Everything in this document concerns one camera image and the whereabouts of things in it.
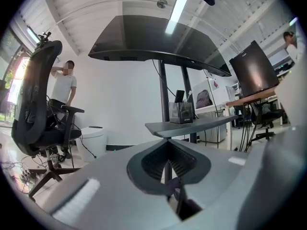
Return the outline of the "white cardboard box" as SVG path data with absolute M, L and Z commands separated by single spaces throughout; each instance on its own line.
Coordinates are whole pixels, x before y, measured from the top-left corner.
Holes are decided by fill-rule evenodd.
M 209 78 L 209 80 L 205 80 L 192 88 L 195 104 L 197 101 L 197 95 L 203 90 L 208 91 L 211 101 L 213 101 L 214 98 L 216 105 L 236 100 L 236 91 L 233 89 L 233 87 L 226 86 L 216 79 Z

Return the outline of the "black swivel chair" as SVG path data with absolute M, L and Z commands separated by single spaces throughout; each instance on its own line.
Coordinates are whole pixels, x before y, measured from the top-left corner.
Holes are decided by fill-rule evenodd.
M 251 145 L 253 141 L 257 141 L 263 138 L 265 138 L 266 140 L 270 140 L 270 138 L 275 135 L 274 132 L 269 132 L 269 129 L 274 127 L 273 121 L 283 116 L 282 109 L 276 109 L 271 111 L 269 108 L 265 107 L 266 104 L 268 104 L 268 102 L 261 103 L 261 101 L 259 101 L 259 103 L 254 102 L 250 104 L 252 108 L 251 122 L 254 125 L 254 129 L 251 139 L 249 141 L 249 145 Z M 265 132 L 256 134 L 255 138 L 253 138 L 257 125 L 261 125 L 261 128 L 264 127 Z

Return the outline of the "white desk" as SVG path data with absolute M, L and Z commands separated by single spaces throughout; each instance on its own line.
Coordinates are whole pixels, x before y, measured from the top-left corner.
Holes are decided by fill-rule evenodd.
M 203 107 L 203 108 L 199 108 L 196 109 L 195 114 L 197 115 L 197 117 L 201 117 L 202 115 L 206 114 L 206 113 L 210 113 L 210 112 L 219 112 L 222 111 L 223 115 L 225 117 L 231 116 L 231 110 L 230 107 L 226 105 L 226 103 L 223 104 L 219 104 L 217 106 L 214 105 L 210 105 L 207 107 Z M 233 136 L 232 136 L 232 125 L 231 125 L 231 121 L 226 123 L 226 130 L 227 130 L 227 137 L 226 137 L 226 141 L 227 141 L 227 150 L 232 150 L 233 149 L 233 145 L 232 145 L 232 141 L 233 141 Z

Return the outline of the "white round bin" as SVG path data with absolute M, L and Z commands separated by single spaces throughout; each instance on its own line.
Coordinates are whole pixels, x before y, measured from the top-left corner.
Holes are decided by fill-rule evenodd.
M 81 129 L 82 135 L 76 139 L 78 152 L 84 162 L 92 162 L 106 152 L 107 132 L 99 126 Z

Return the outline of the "black TV stand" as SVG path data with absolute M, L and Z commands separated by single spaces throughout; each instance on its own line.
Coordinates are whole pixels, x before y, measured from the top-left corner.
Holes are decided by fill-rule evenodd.
M 169 122 L 169 110 L 168 110 L 168 86 L 167 77 L 165 73 L 165 63 L 162 60 L 158 61 L 158 67 L 155 67 L 160 79 L 160 95 L 162 105 L 162 122 L 146 123 L 145 126 L 151 132 L 152 135 L 161 138 L 171 138 L 175 136 L 181 136 L 190 134 L 190 142 L 196 142 L 196 133 L 209 128 L 218 127 L 221 124 L 226 124 L 238 119 L 237 115 L 231 115 L 228 117 L 212 117 L 209 119 L 197 119 L 192 123 L 187 124 L 175 124 Z

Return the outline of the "wooden table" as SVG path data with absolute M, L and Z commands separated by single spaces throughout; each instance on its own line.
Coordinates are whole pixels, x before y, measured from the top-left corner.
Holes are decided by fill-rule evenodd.
M 266 98 L 269 98 L 271 96 L 274 96 L 275 95 L 275 89 L 276 89 L 276 87 L 272 87 L 270 89 L 261 91 L 259 93 L 244 97 L 242 99 L 232 101 L 232 102 L 227 102 L 225 105 L 227 107 L 233 107 L 233 106 L 241 106 L 241 105 L 244 105 L 244 104 L 257 102 L 257 101 L 260 101 L 262 99 L 266 99 Z

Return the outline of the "black phone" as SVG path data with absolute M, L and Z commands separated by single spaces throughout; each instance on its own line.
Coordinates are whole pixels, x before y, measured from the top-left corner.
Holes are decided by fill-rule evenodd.
M 177 90 L 175 95 L 174 103 L 182 103 L 184 99 L 185 91 L 184 90 Z

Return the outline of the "grey backpack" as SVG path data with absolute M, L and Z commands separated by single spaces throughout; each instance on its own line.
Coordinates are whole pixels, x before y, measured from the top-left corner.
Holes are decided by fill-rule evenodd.
M 204 108 L 212 104 L 207 90 L 203 90 L 197 95 L 196 109 Z

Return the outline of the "black mesh office chair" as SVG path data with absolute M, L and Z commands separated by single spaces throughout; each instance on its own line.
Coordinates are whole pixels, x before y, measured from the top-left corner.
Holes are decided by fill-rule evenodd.
M 42 176 L 28 192 L 30 199 L 49 180 L 59 182 L 63 174 L 77 171 L 77 168 L 62 168 L 58 163 L 53 164 L 50 157 L 53 146 L 68 148 L 70 141 L 82 135 L 80 129 L 72 128 L 72 121 L 76 113 L 84 113 L 84 110 L 72 106 L 63 105 L 59 108 L 60 112 L 68 115 L 64 129 L 47 127 L 47 82 L 51 68 L 61 51 L 62 43 L 58 40 L 45 39 L 36 47 L 25 70 L 17 113 L 12 125 L 12 139 L 23 154 L 34 157 L 44 150 L 47 156 L 46 168 L 28 170 L 30 176 Z

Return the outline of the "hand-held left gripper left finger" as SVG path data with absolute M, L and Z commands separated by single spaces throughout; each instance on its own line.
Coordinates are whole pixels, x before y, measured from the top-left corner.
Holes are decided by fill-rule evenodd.
M 162 230 L 180 223 L 163 195 L 138 189 L 128 161 L 159 140 L 109 152 L 59 182 L 43 209 L 78 230 Z

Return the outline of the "large black television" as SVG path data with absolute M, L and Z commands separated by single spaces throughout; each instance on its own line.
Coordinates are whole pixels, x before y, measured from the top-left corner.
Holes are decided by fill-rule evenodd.
M 208 35 L 165 18 L 115 16 L 97 38 L 89 57 L 105 61 L 161 60 L 230 77 L 230 70 Z

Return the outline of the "long ceiling light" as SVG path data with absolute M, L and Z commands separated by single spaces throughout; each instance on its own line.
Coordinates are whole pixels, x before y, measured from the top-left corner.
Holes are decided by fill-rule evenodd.
M 187 0 L 176 0 L 165 33 L 171 35 L 182 15 Z

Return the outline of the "black monitor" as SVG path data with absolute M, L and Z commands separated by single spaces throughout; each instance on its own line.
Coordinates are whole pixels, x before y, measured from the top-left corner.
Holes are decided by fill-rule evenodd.
M 255 40 L 229 62 L 236 74 L 244 97 L 279 84 L 272 64 Z

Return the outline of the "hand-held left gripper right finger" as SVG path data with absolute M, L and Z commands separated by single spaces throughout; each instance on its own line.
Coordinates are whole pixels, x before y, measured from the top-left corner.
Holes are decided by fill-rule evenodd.
M 176 139 L 172 143 L 205 155 L 211 162 L 211 168 L 200 182 L 184 186 L 187 198 L 193 200 L 201 211 L 169 227 L 169 230 L 235 230 L 235 207 L 213 209 L 212 206 L 238 177 L 248 161 L 249 153 L 201 147 Z

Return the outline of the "dark transparent holder box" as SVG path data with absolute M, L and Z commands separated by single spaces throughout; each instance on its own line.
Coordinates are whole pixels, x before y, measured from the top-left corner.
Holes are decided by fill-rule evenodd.
M 193 122 L 191 103 L 172 103 L 169 106 L 169 122 L 175 124 L 187 124 Z

